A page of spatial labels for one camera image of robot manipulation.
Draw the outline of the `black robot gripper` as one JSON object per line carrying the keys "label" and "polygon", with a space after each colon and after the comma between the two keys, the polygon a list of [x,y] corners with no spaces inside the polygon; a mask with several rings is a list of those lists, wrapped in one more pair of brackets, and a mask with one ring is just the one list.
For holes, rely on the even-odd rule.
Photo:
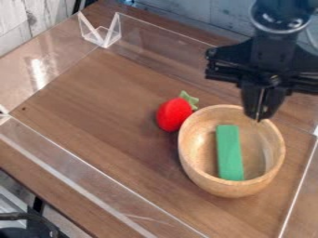
{"label": "black robot gripper", "polygon": [[244,114],[257,121],[273,116],[287,93],[318,95],[318,54],[295,39],[255,35],[235,45],[209,47],[204,57],[204,78],[240,87]]}

